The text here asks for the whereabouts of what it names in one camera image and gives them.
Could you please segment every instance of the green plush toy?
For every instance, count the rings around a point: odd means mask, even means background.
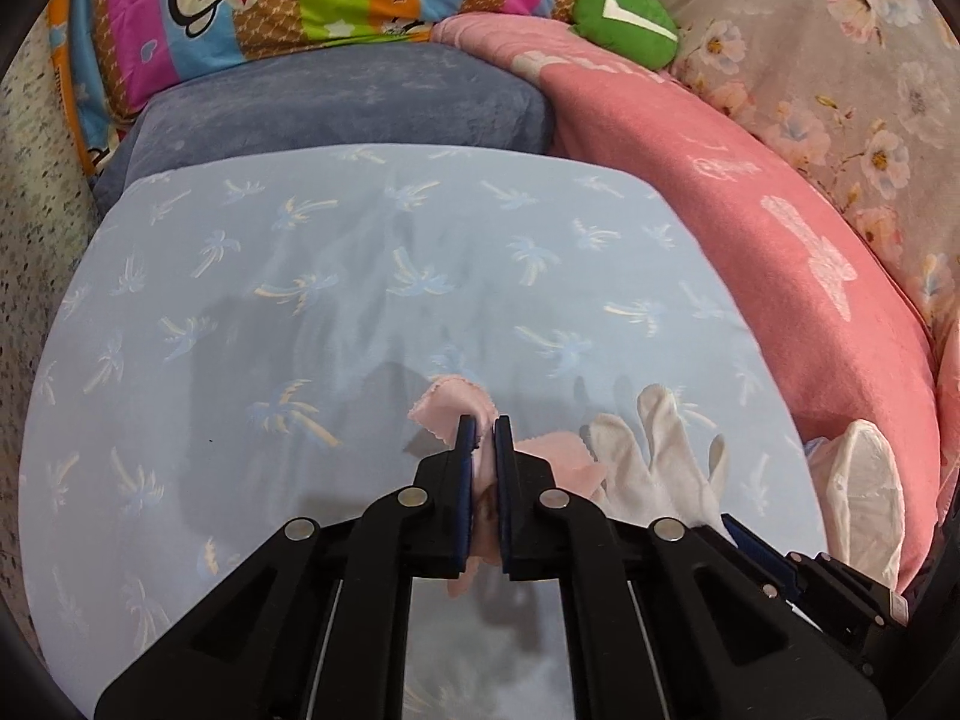
[[[659,0],[577,0],[573,31],[648,70],[677,55],[677,25]]]

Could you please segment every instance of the floral bedsheet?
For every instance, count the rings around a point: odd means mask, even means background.
[[[942,509],[960,464],[960,43],[932,0],[664,1],[672,73],[822,191],[923,316],[944,365]]]

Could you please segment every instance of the metal screw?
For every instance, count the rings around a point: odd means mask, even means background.
[[[313,532],[317,530],[313,523],[308,519],[292,519],[287,523],[287,527],[283,529],[283,534],[286,538],[289,538],[290,541],[303,541],[304,538],[310,538],[313,536]]]
[[[541,493],[541,504],[547,509],[563,509],[570,502],[570,496],[563,490],[544,490]]]
[[[429,497],[423,488],[404,488],[397,493],[397,501],[400,506],[405,506],[407,509],[416,509],[416,507],[422,506]]]
[[[679,541],[686,535],[686,528],[679,519],[664,517],[654,523],[654,533],[664,541]]]

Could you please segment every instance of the pink flower print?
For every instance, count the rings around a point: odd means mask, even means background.
[[[904,254],[904,234],[899,229],[899,214],[889,205],[864,208],[850,215],[853,229],[886,266],[899,266]]]
[[[899,135],[881,129],[867,142],[860,168],[883,198],[892,200],[910,180],[910,152]]]
[[[776,107],[777,124],[767,127],[763,141],[789,162],[790,167],[824,165],[830,148],[830,136],[824,123],[797,103]]]
[[[741,125],[750,124],[757,104],[743,81],[727,81],[707,95],[707,102]]]
[[[867,42],[877,31],[877,14],[867,0],[827,0],[827,10],[855,43]]]

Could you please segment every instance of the pink cloth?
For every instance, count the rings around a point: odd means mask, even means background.
[[[500,565],[496,527],[496,462],[493,456],[493,423],[498,417],[493,400],[477,384],[460,376],[440,376],[416,401],[409,418],[428,429],[449,447],[457,437],[460,417],[468,413],[477,420],[480,446],[473,453],[473,527],[467,571],[450,580],[448,590],[456,597],[467,590],[480,562]],[[558,431],[516,442],[518,452],[544,458],[553,469],[554,484],[570,493],[590,498],[606,476],[575,433]]]
[[[431,40],[539,86],[558,156],[656,187],[727,284],[805,440],[840,436],[855,419],[881,429],[904,484],[904,587],[937,521],[933,357],[923,322],[856,233],[746,130],[564,23],[469,13]]]

